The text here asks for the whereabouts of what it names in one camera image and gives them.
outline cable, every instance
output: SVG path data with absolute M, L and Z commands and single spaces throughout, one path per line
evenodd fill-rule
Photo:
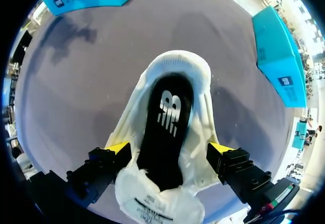
M 259 223 L 260 221 L 266 221 L 266 220 L 270 220 L 270 219 L 274 219 L 274 218 L 277 218 L 279 216 L 282 216 L 282 215 L 285 215 L 285 214 L 299 214 L 299 210 L 292 210 L 292 209 L 289 209 L 289 210 L 282 210 L 282 211 L 279 211 L 279 212 L 275 212 L 275 213 L 272 213 L 272 214 L 269 214 L 269 215 L 264 215 L 264 216 L 261 216 L 261 218 L 258 218 L 256 219 L 255 221 L 252 222 L 253 223 Z

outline new balance logo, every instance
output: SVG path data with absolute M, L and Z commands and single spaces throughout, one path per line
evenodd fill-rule
M 169 130 L 174 137 L 176 136 L 177 127 L 174 125 L 178 122 L 179 113 L 181 111 L 181 101 L 177 95 L 172 94 L 165 90 L 162 93 L 160 100 L 160 108 L 162 113 L 158 114 L 157 122 L 161 122 L 162 126 L 165 126 L 166 130 Z

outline person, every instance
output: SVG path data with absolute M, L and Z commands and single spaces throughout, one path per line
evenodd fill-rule
M 307 131 L 309 135 L 315 135 L 317 131 L 321 132 L 322 131 L 322 126 L 318 125 L 318 122 L 309 118 L 307 120 Z

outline logo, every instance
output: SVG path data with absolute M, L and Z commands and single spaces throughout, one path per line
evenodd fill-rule
M 62 0 L 54 0 L 54 4 L 57 6 L 57 7 L 63 7 L 64 6 L 64 3 Z
M 291 79 L 290 76 L 278 78 L 278 80 L 282 86 L 293 85 L 293 80 Z
M 174 123 L 178 122 L 179 114 L 181 111 L 181 101 L 177 95 L 172 94 L 165 90 L 161 95 L 160 108 L 162 113 L 158 114 L 157 122 L 161 122 L 161 125 L 169 130 L 170 134 L 176 136 L 177 128 Z

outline black sock sole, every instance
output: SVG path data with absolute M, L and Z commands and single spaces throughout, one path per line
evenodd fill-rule
M 151 92 L 145 134 L 137 164 L 160 191 L 183 184 L 178 158 L 193 105 L 193 89 L 183 76 L 161 78 Z

